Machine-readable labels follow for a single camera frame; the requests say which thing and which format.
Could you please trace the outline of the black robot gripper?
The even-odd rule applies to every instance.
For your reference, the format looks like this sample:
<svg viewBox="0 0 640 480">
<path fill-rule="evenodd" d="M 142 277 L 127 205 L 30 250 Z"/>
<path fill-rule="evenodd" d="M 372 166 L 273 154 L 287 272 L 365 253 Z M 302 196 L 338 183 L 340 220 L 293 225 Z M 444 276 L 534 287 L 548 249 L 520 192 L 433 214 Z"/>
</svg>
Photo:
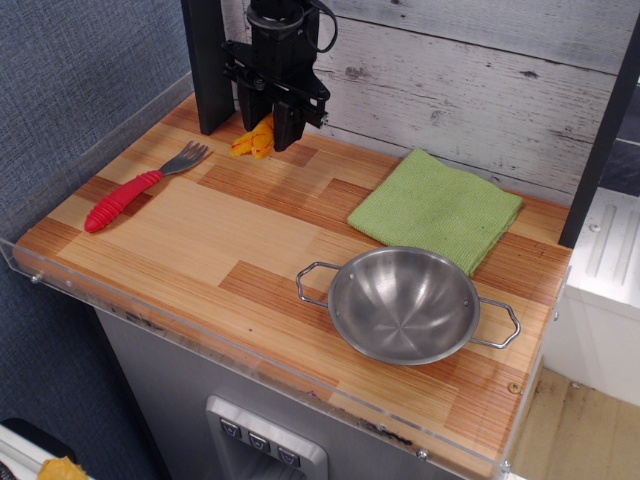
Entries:
<svg viewBox="0 0 640 480">
<path fill-rule="evenodd" d="M 237 86 L 246 131 L 252 131 L 273 110 L 274 150 L 285 151 L 302 138 L 306 124 L 316 128 L 327 120 L 328 88 L 316 77 L 320 16 L 295 14 L 275 20 L 247 16 L 251 41 L 227 40 L 225 74 Z"/>
</svg>

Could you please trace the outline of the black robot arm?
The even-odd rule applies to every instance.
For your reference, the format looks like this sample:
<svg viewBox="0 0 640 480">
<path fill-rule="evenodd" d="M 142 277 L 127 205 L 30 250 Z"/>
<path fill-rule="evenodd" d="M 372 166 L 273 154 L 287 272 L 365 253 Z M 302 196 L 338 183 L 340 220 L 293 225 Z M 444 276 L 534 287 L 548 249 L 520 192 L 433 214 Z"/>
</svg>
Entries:
<svg viewBox="0 0 640 480">
<path fill-rule="evenodd" d="M 326 124 L 330 92 L 316 77 L 314 63 L 335 45 L 338 26 L 320 47 L 321 15 L 337 21 L 321 1 L 252 1 L 246 11 L 251 42 L 223 43 L 224 73 L 236 83 L 244 127 L 251 131 L 271 116 L 277 152 L 300 140 L 306 125 Z"/>
</svg>

